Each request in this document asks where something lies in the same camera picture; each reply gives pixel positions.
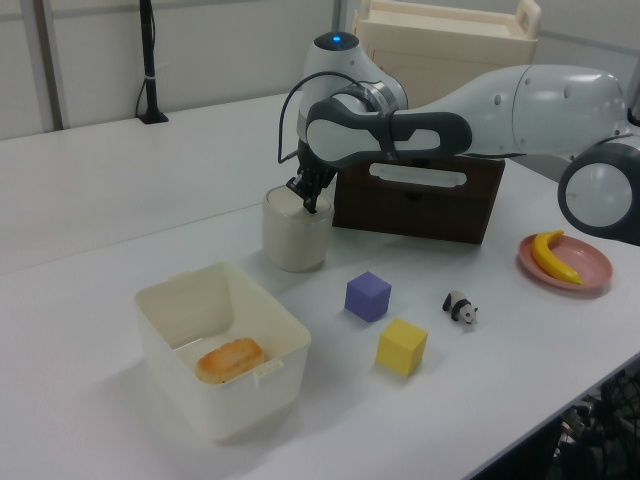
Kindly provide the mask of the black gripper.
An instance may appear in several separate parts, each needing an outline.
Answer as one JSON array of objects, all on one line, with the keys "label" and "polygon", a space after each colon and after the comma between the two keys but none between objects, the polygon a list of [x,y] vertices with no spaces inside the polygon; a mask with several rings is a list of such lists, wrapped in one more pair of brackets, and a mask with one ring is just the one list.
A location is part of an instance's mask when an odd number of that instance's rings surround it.
[{"label": "black gripper", "polygon": [[286,182],[286,187],[295,194],[302,194],[304,209],[311,214],[316,214],[318,197],[333,180],[336,169],[320,160],[309,149],[301,149],[298,160],[298,175],[290,178]]}]

